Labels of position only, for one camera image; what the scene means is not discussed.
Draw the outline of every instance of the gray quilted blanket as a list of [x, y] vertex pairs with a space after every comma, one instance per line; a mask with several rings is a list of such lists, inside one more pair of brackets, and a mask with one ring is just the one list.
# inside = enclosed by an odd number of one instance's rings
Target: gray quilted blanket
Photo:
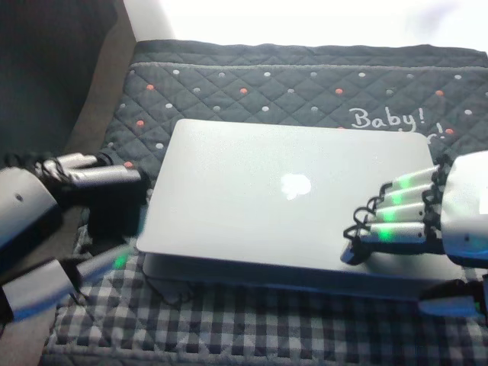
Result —
[[[181, 118], [399, 130], [432, 156], [488, 148], [488, 59], [430, 46], [138, 43], [102, 151], [158, 175]], [[92, 244], [79, 228], [75, 251]], [[43, 364], [487, 364], [488, 330], [415, 304], [145, 282], [143, 255], [66, 298]]]

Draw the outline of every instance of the plaid fabric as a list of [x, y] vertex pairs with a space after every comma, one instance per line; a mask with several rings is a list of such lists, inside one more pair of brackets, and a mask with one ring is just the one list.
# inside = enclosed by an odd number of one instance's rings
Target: plaid fabric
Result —
[[[488, 146], [487, 67], [486, 54], [435, 47], [140, 43], [103, 151], [154, 183], [184, 117], [354, 128], [352, 108], [387, 122], [388, 107], [417, 120], [434, 158], [470, 153]], [[91, 244], [81, 226], [75, 251]], [[488, 364], [481, 321], [423, 316], [414, 303], [271, 289], [168, 282], [159, 294], [143, 277], [143, 258], [84, 287], [80, 305], [58, 306], [43, 364]]]

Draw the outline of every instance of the polka dot fabric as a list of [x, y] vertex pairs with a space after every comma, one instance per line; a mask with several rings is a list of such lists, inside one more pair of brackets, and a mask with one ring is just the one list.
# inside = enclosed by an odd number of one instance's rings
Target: polka dot fabric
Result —
[[[488, 149], [487, 67], [484, 53], [429, 46], [142, 42], [102, 152], [147, 172], [154, 185], [179, 119], [345, 131], [359, 113], [383, 122], [363, 119], [363, 130], [421, 133], [433, 158], [455, 157]], [[400, 125], [389, 123], [394, 117]], [[76, 245], [91, 245], [86, 226]], [[141, 365], [488, 364], [483, 321], [421, 316], [414, 303], [247, 287], [192, 286], [173, 304], [147, 285], [142, 264], [142, 254], [131, 256], [123, 271], [83, 287], [84, 306], [59, 305], [43, 364], [102, 364], [107, 352]]]

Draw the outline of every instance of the quilted mat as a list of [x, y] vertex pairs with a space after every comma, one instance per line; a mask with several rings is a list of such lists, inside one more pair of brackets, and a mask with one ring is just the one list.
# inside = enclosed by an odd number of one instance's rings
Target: quilted mat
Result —
[[[422, 133], [434, 158], [488, 148], [488, 59], [431, 46], [138, 43], [102, 151], [158, 175], [181, 118]], [[92, 244], [79, 228], [76, 252]], [[145, 282], [143, 254], [66, 298], [43, 364], [488, 364], [475, 319], [414, 303]]]

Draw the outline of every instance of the checkered fabric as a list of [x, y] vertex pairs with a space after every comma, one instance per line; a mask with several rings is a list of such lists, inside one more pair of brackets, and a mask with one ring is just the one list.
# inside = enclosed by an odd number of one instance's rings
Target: checkered fabric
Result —
[[[416, 132], [454, 157], [488, 147], [487, 67], [484, 53], [429, 46], [139, 43], [102, 151], [154, 184], [176, 121], [195, 118]], [[82, 225], [75, 251], [91, 244]], [[43, 364], [488, 363], [481, 321], [272, 289], [169, 281], [158, 294], [143, 258], [58, 306]]]

